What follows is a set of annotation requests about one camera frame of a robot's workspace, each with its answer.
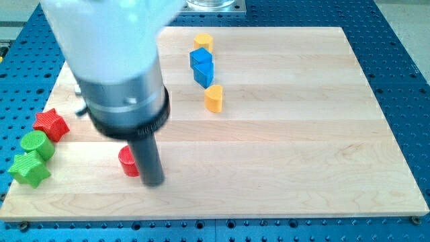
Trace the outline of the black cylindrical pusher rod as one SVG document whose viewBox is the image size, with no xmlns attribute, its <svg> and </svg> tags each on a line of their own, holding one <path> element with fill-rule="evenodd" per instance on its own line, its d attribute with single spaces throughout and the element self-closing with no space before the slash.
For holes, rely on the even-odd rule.
<svg viewBox="0 0 430 242">
<path fill-rule="evenodd" d="M 128 146 L 142 183 L 148 187 L 161 185 L 165 180 L 165 175 L 155 136 L 151 134 L 142 139 L 129 140 Z"/>
</svg>

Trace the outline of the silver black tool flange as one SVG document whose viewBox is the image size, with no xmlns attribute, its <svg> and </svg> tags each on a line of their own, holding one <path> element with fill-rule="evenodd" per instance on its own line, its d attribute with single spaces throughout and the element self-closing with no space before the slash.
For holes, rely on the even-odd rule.
<svg viewBox="0 0 430 242">
<path fill-rule="evenodd" d="M 107 137 L 140 140 L 160 129 L 169 117 L 169 92 L 158 56 L 143 73 L 119 83 L 76 80 L 92 123 Z"/>
</svg>

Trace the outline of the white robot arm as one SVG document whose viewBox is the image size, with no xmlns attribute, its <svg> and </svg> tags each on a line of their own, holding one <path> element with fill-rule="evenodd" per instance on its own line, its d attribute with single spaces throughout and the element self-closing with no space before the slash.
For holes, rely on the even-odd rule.
<svg viewBox="0 0 430 242">
<path fill-rule="evenodd" d="M 43 0 L 96 129 L 124 140 L 146 186 L 164 181 L 155 132 L 170 113 L 157 36 L 183 0 Z"/>
</svg>

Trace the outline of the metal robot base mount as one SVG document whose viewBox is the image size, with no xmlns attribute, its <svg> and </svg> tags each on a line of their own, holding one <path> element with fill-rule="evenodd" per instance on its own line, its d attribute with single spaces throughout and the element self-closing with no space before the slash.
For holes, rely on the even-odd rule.
<svg viewBox="0 0 430 242">
<path fill-rule="evenodd" d="M 186 0 L 179 15 L 245 15 L 245 0 Z"/>
</svg>

